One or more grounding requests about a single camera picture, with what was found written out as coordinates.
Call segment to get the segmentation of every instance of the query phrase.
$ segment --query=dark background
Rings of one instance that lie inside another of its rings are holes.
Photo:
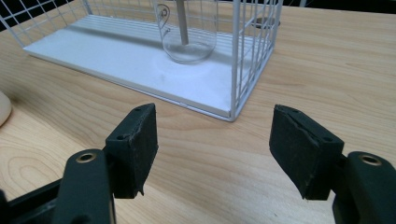
[[[37,5],[37,1],[40,3],[46,2],[48,0],[22,0],[26,8]],[[66,3],[67,0],[54,0],[55,4],[46,4],[43,6],[44,10],[51,10],[56,6],[61,6]],[[23,11],[23,5],[18,0],[4,0],[6,5],[11,10],[12,14],[16,14]],[[284,6],[297,7],[300,5],[300,0],[284,0]],[[328,9],[340,9],[340,10],[351,10],[351,11],[366,11],[366,12],[379,12],[379,13],[392,13],[396,14],[396,1],[390,0],[307,0],[307,7],[317,7],[317,8],[328,8]],[[29,13],[32,16],[39,15],[43,13],[43,10],[38,7],[34,10],[30,10]],[[4,18],[9,15],[8,10],[0,3],[0,15]],[[29,20],[29,15],[27,13],[17,16],[19,22]],[[14,20],[8,20],[7,23],[10,26],[16,24]],[[0,22],[0,31],[4,30],[5,27]]]

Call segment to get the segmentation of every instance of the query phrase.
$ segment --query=glass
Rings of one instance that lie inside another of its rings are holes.
[[[178,63],[207,58],[216,46],[216,0],[153,0],[165,52]]]

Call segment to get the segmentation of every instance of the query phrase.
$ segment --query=white wire basket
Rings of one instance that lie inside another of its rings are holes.
[[[149,0],[12,1],[18,11],[0,1],[7,12],[1,22],[30,55],[228,121],[238,117],[274,50],[283,3],[218,2],[213,53],[180,64],[163,51]]]

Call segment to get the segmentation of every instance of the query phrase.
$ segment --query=wooden table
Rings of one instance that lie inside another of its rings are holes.
[[[116,200],[119,223],[333,223],[332,199],[308,202],[273,159],[275,104],[305,112],[396,166],[396,15],[284,7],[276,50],[229,123],[28,56],[0,33],[0,189],[9,200],[62,177],[66,160],[134,107],[157,106],[160,149],[145,196]]]

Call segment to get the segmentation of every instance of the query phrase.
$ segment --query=wood grain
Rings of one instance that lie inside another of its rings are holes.
[[[212,119],[28,56],[0,33],[0,189],[9,200],[63,175],[134,107],[157,106],[160,149],[145,196],[116,200],[119,223],[333,223],[332,198],[301,199],[268,147],[273,108],[305,112],[396,165],[396,16],[284,7],[276,50],[240,117]]]

